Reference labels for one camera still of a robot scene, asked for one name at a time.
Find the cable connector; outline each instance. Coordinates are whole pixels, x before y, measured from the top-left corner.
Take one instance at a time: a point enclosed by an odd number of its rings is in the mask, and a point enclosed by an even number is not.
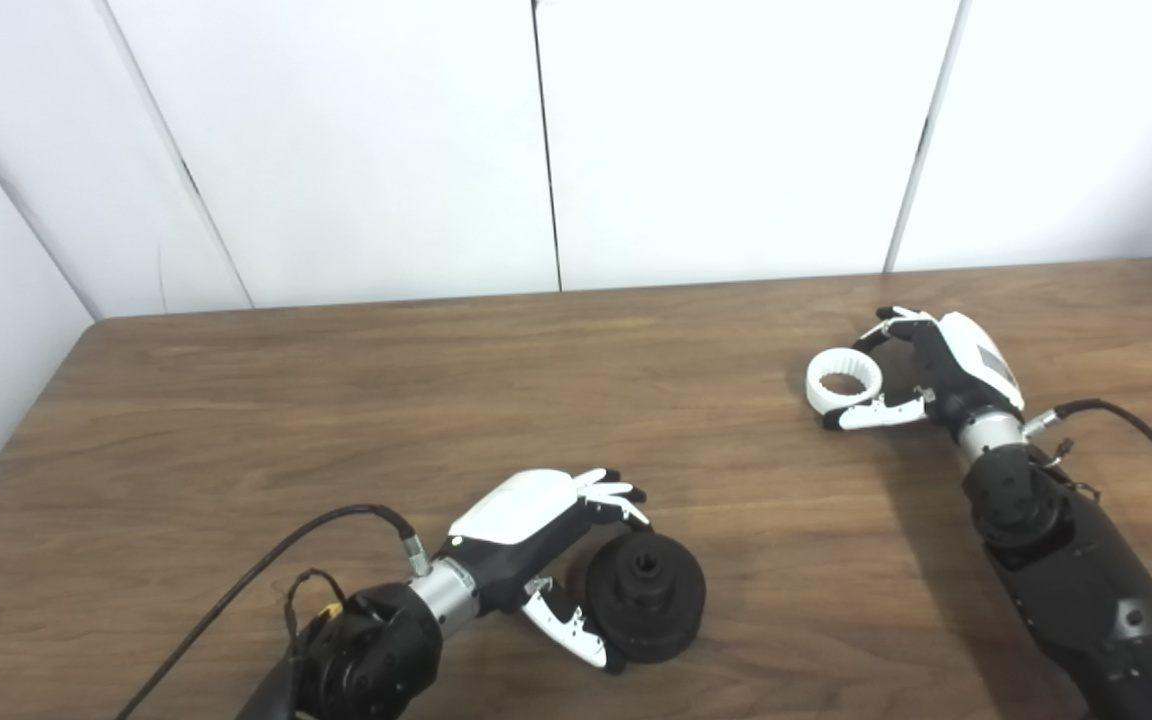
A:
[[[429,575],[431,569],[429,555],[425,555],[425,546],[422,546],[419,537],[403,538],[403,551],[407,552],[407,562],[411,562],[412,573],[417,578]]]
[[[1029,420],[1024,425],[1021,425],[1020,433],[1023,434],[1025,439],[1029,439],[1041,433],[1046,429],[1051,429],[1052,425],[1061,423],[1061,420],[1064,420],[1064,418],[1062,418],[1060,414],[1056,414],[1055,409],[1052,409],[1043,415],[1038,415],[1037,418]]]
[[[1055,468],[1055,465],[1060,465],[1060,461],[1064,460],[1066,455],[1069,455],[1069,450],[1074,450],[1074,440],[1070,438],[1062,439],[1060,445],[1056,446],[1055,454],[1052,454],[1052,460],[1043,462],[1043,468]]]

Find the wooden table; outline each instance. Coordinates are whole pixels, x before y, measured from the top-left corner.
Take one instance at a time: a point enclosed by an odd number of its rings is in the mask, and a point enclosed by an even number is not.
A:
[[[945,432],[826,433],[803,397],[810,357],[893,302],[979,320],[1033,411],[1104,396],[1152,420],[1152,260],[97,324],[0,456],[0,719],[113,715],[318,511],[385,502],[435,546],[513,471],[606,465],[702,561],[699,641],[612,679],[492,616],[407,717],[1071,720],[1078,697],[980,555]],[[1043,445],[1064,434],[1152,569],[1152,446],[1100,414]],[[379,521],[324,528],[137,717],[232,717],[309,564],[348,588],[406,577]]]

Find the white plastic ring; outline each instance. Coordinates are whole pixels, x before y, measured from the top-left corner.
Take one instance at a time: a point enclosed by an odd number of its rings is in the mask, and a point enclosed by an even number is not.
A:
[[[841,395],[824,387],[820,381],[826,376],[854,378],[865,389],[856,395]],[[831,347],[808,364],[808,402],[821,415],[872,400],[881,388],[882,370],[878,369],[878,363],[874,363],[873,357],[850,347]]]

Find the black robot forearm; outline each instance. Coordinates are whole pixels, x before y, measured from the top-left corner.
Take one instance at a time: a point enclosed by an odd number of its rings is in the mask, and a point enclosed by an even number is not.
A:
[[[1152,720],[1152,577],[1100,505],[1043,461],[1018,446],[975,460],[964,491],[990,562],[1098,720]]]

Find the silver cylindrical connector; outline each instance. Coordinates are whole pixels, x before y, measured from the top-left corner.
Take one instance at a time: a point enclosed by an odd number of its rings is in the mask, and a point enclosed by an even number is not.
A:
[[[479,600],[473,591],[473,578],[458,562],[439,558],[433,568],[420,577],[411,578],[411,589],[438,619],[444,639],[479,614]]]
[[[969,465],[987,450],[1007,445],[1024,445],[1024,442],[1025,437],[1020,432],[1020,420],[1002,410],[977,415],[967,420],[958,431],[958,449],[963,452]]]
[[[407,562],[411,562],[412,574],[417,578],[429,575],[429,555],[425,555],[425,546],[422,546],[420,538],[412,536],[403,540],[403,552],[407,553]]]
[[[1026,439],[1032,438],[1038,433],[1041,433],[1044,430],[1052,427],[1052,425],[1060,423],[1061,420],[1062,420],[1061,416],[1056,415],[1055,410],[1048,410],[1043,415],[1038,415],[1037,418],[1033,418],[1028,423],[1025,423],[1023,427],[1020,429],[1020,433],[1023,434]]]

